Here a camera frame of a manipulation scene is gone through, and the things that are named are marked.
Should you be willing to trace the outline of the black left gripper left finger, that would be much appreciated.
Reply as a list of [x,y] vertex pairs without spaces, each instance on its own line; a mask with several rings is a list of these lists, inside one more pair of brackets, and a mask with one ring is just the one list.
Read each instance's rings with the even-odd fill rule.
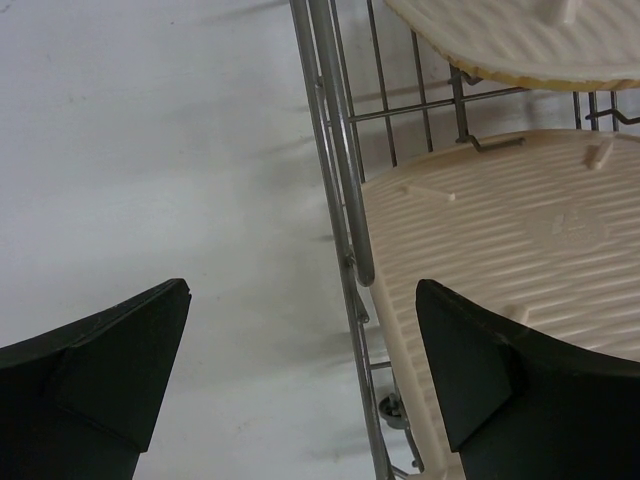
[[169,279],[1,350],[4,479],[130,479],[148,451],[191,293]]

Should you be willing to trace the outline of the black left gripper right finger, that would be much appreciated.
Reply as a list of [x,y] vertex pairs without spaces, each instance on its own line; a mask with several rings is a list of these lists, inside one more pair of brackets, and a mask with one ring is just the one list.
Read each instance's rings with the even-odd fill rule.
[[639,366],[555,339],[433,280],[415,308],[469,479],[635,479]]

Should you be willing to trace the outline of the yellow square woven plate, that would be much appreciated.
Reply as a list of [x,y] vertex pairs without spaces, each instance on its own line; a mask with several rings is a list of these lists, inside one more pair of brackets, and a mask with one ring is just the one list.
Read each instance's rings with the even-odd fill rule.
[[365,183],[371,295],[427,479],[459,479],[420,335],[433,279],[497,314],[600,353],[639,357],[639,140],[535,130],[458,146]]

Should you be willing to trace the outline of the orange oval woven plate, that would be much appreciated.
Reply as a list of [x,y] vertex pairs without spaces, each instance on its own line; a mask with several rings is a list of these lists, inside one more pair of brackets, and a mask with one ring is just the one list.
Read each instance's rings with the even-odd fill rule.
[[639,85],[636,1],[391,1],[389,8],[451,65],[533,90]]

